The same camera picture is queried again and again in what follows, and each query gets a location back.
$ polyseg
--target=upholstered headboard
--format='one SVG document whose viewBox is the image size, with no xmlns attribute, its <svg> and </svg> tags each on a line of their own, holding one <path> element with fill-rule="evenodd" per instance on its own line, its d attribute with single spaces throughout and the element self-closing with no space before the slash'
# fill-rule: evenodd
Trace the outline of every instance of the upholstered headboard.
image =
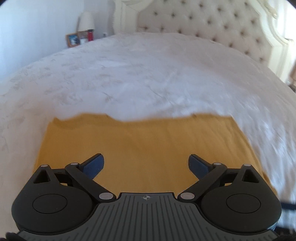
<svg viewBox="0 0 296 241">
<path fill-rule="evenodd" d="M 235 48 L 267 65 L 282 81 L 291 67 L 292 41 L 273 27 L 266 0 L 115 0 L 115 33 L 181 33 Z"/>
</svg>

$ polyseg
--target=blurry fabric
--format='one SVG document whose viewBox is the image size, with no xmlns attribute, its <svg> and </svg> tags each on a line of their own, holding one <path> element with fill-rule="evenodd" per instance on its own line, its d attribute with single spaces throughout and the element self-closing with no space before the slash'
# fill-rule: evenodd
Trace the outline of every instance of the blurry fabric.
<svg viewBox="0 0 296 241">
<path fill-rule="evenodd" d="M 233 118 L 205 114 L 136 122 L 89 114 L 54 119 L 47 127 L 35 169 L 42 164 L 63 168 L 96 153 L 104 155 L 105 165 L 94 180 L 117 196 L 120 192 L 178 195 L 197 181 L 188 168 L 193 153 L 229 168 L 250 163 L 270 185 Z"/>
</svg>

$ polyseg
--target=red bottle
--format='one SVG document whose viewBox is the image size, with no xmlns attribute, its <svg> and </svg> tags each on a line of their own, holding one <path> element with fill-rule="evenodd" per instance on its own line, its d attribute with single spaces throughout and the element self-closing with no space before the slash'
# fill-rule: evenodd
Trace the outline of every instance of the red bottle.
<svg viewBox="0 0 296 241">
<path fill-rule="evenodd" d="M 93 29 L 90 29 L 88 32 L 88 39 L 89 41 L 93 41 L 94 40 L 94 35 L 93 35 Z"/>
</svg>

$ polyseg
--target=white duvet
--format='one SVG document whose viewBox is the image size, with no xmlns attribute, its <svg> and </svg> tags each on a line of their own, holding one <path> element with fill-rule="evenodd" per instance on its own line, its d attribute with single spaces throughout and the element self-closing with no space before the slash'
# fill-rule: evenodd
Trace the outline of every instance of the white duvet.
<svg viewBox="0 0 296 241">
<path fill-rule="evenodd" d="M 121 34 L 41 59 L 0 84 L 0 236 L 54 117 L 231 115 L 280 200 L 296 202 L 296 94 L 239 51 L 181 34 Z M 296 228 L 284 213 L 281 226 Z"/>
</svg>

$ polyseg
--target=wooden picture frame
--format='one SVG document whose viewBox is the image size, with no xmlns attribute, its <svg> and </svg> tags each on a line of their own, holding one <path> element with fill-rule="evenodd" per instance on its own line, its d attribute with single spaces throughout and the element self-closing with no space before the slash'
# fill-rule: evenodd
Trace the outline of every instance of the wooden picture frame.
<svg viewBox="0 0 296 241">
<path fill-rule="evenodd" d="M 69 48 L 73 48 L 80 45 L 80 39 L 77 33 L 67 34 L 66 40 Z"/>
</svg>

